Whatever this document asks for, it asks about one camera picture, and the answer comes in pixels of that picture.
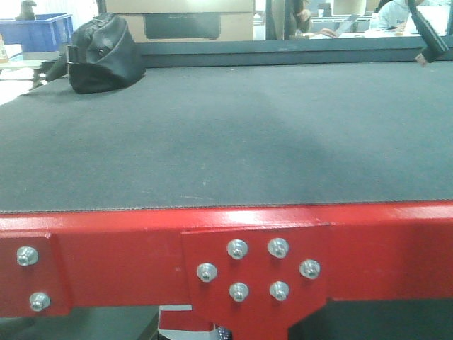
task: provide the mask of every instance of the black panel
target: black panel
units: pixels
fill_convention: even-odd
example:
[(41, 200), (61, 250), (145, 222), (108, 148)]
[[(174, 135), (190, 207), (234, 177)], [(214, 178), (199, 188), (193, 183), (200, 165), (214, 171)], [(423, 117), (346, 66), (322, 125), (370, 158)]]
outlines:
[(220, 36), (220, 13), (144, 14), (145, 35), (150, 40)]

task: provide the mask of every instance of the table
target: table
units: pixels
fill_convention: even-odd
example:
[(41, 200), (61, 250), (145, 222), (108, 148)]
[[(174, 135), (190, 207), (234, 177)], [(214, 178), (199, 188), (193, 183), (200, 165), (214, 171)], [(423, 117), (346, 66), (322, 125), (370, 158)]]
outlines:
[[(10, 303), (0, 313), (29, 315), (28, 293), (47, 288), (55, 303), (42, 315), (191, 304), (237, 339), (271, 327), (283, 338), (327, 299), (451, 298), (451, 66), (150, 69), (120, 91), (81, 96), (59, 79), (7, 103), (0, 256), (11, 261), (0, 282)], [(266, 247), (278, 236), (292, 250), (281, 268)], [(250, 260), (228, 257), (233, 238), (249, 242)], [(47, 266), (18, 286), (10, 253), (24, 242), (42, 248)], [(308, 256), (323, 266), (309, 282), (298, 272)], [(223, 275), (200, 285), (200, 261)], [(257, 293), (239, 312), (227, 287), (242, 278)], [(277, 279), (292, 288), (285, 305), (270, 300)], [(366, 339), (376, 327), (392, 330), (383, 339), (452, 333), (449, 300), (349, 303), (329, 303), (304, 328), (329, 340)]]

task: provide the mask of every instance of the red steel beam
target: red steel beam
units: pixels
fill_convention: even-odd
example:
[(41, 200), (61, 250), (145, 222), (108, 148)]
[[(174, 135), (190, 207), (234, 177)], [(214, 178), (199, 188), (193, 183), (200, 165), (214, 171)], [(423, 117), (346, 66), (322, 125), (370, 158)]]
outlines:
[[(284, 259), (268, 253), (276, 237), (289, 243)], [(242, 260), (227, 253), (232, 239), (248, 245)], [(39, 252), (36, 264), (17, 264), (16, 250), (24, 246)], [(265, 339), (270, 327), (262, 324), (273, 320), (278, 339), (327, 300), (452, 298), (453, 203), (0, 215), (0, 258), (0, 317), (192, 305), (232, 329), (235, 339), (251, 332)], [(321, 264), (316, 280), (299, 273), (307, 259)], [(218, 270), (210, 283), (197, 276), (205, 262)], [(285, 301), (270, 295), (275, 281), (288, 284)], [(243, 302), (229, 295), (237, 282), (250, 289)], [(38, 313), (29, 302), (37, 292), (51, 299)]]

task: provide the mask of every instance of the hex bolt head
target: hex bolt head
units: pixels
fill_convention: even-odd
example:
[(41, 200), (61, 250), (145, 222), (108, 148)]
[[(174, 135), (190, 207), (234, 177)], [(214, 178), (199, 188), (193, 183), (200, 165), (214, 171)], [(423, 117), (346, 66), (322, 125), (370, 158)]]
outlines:
[(39, 259), (39, 253), (31, 246), (22, 246), (17, 250), (16, 259), (19, 266), (27, 267), (36, 264)]
[(198, 278), (203, 282), (211, 282), (217, 277), (217, 268), (211, 263), (202, 263), (197, 268)]
[(234, 239), (228, 243), (226, 250), (233, 259), (240, 260), (247, 255), (248, 245), (241, 239)]
[(288, 298), (289, 286), (285, 282), (277, 281), (270, 286), (269, 293), (277, 301), (285, 301)]
[(34, 293), (30, 296), (30, 308), (34, 312), (42, 312), (50, 306), (50, 297), (46, 293)]
[(305, 278), (316, 280), (321, 273), (321, 265), (315, 260), (306, 260), (301, 263), (299, 272)]
[(243, 302), (249, 294), (248, 286), (245, 283), (235, 283), (229, 287), (229, 296), (236, 302)]
[(286, 239), (271, 239), (268, 244), (268, 251), (278, 259), (284, 259), (289, 252), (289, 244)]

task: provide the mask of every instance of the person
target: person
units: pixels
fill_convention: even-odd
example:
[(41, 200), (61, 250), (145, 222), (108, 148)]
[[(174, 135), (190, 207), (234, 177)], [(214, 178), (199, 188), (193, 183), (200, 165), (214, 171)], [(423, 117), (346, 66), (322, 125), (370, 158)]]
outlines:
[[(268, 22), (273, 22), (275, 27), (275, 37), (271, 39), (284, 39), (284, 26), (285, 26), (285, 0), (272, 0), (272, 13), (269, 16)], [(297, 31), (301, 33), (308, 33), (311, 30), (311, 12), (306, 8), (308, 0), (290, 0), (290, 16), (289, 27), (290, 36), (296, 35)], [(331, 38), (336, 38), (334, 31), (323, 28), (318, 34), (326, 35)]]
[[(430, 0), (415, 0), (418, 5), (430, 5)], [(403, 30), (409, 18), (408, 0), (392, 0), (379, 11), (380, 30)]]

